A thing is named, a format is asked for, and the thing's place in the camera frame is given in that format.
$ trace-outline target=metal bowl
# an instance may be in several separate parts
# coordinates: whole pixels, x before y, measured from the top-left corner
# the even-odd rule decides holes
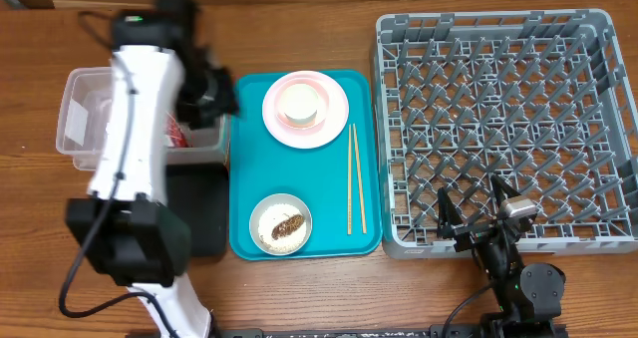
[[[301,244],[299,244],[297,248],[285,253],[275,252],[271,250],[264,242],[261,241],[261,238],[259,238],[259,231],[258,231],[259,217],[261,217],[263,212],[268,207],[270,207],[273,204],[279,204],[279,203],[290,204],[295,206],[297,209],[299,209],[299,212],[301,212],[301,214],[303,215],[307,225],[306,236],[304,237]],[[308,238],[310,238],[310,233],[312,232],[312,216],[310,215],[310,210],[308,209],[308,206],[306,206],[306,204],[301,199],[288,193],[276,193],[263,199],[253,209],[252,213],[250,214],[249,227],[250,227],[250,237],[252,238],[252,241],[255,242],[257,247],[259,247],[262,251],[268,254],[277,255],[277,256],[289,255],[298,251],[299,248],[303,247],[303,245],[306,244],[306,242],[308,241]]]

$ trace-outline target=plastic box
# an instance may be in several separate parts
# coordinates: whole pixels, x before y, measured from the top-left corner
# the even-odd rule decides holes
[[[76,169],[96,168],[107,137],[111,114],[111,68],[76,69],[69,75],[62,98],[56,148],[73,157]],[[214,128],[187,135],[192,148],[169,148],[166,162],[175,164],[226,163],[229,130],[227,117]]]
[[[437,238],[436,191],[487,219],[490,173],[537,203],[520,251],[638,249],[638,115],[607,13],[384,15],[375,44],[386,253],[464,255]]]

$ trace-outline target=chopsticks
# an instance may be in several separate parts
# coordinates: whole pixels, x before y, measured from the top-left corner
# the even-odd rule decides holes
[[[355,137],[355,159],[357,161],[357,178],[359,180],[359,203],[361,204],[361,225],[363,234],[368,233],[366,225],[366,204],[363,198],[363,183],[361,178],[361,161],[359,160],[359,141],[357,139],[357,125],[348,126],[348,235],[352,234],[352,135]]]

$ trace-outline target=blue tray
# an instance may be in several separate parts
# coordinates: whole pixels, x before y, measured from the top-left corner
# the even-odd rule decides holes
[[[230,130],[230,246],[248,260],[327,257],[367,254],[381,242],[381,206],[377,149],[370,88],[352,70],[322,72],[341,85],[348,96],[348,125],[357,124],[366,223],[363,234],[359,183],[352,153],[352,235],[348,236],[348,126],[331,143],[317,149],[289,148],[275,140],[261,118],[268,88],[287,73],[255,74],[237,82],[240,117]],[[272,256],[252,241],[248,221],[254,207],[274,193],[303,200],[312,214],[308,242],[287,256]]]

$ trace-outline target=gray dish rack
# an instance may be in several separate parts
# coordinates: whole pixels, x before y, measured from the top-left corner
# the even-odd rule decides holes
[[[436,237],[436,191],[487,219],[492,172],[538,205],[519,250],[638,249],[638,115],[607,13],[392,14],[376,34],[387,254],[462,256]]]

